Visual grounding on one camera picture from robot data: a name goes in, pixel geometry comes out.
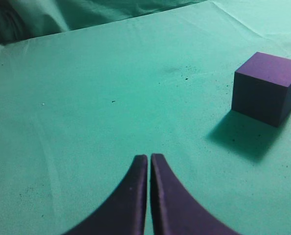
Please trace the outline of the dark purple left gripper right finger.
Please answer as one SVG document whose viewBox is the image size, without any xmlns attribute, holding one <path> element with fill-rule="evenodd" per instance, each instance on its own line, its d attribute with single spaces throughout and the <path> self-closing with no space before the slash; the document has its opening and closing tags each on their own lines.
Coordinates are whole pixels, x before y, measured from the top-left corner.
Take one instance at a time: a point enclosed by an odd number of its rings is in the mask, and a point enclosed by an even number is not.
<svg viewBox="0 0 291 235">
<path fill-rule="evenodd" d="M 150 202 L 156 235 L 236 235 L 187 191 L 163 154 L 151 155 Z"/>
</svg>

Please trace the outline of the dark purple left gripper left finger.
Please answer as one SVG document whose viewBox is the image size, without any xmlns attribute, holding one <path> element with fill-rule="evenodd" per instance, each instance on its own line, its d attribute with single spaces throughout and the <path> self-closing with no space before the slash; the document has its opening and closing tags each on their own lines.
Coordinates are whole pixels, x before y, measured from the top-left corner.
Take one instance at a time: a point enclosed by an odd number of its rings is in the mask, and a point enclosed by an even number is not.
<svg viewBox="0 0 291 235">
<path fill-rule="evenodd" d="M 111 195 L 67 235 L 142 235 L 147 208 L 146 155 L 136 155 Z"/>
</svg>

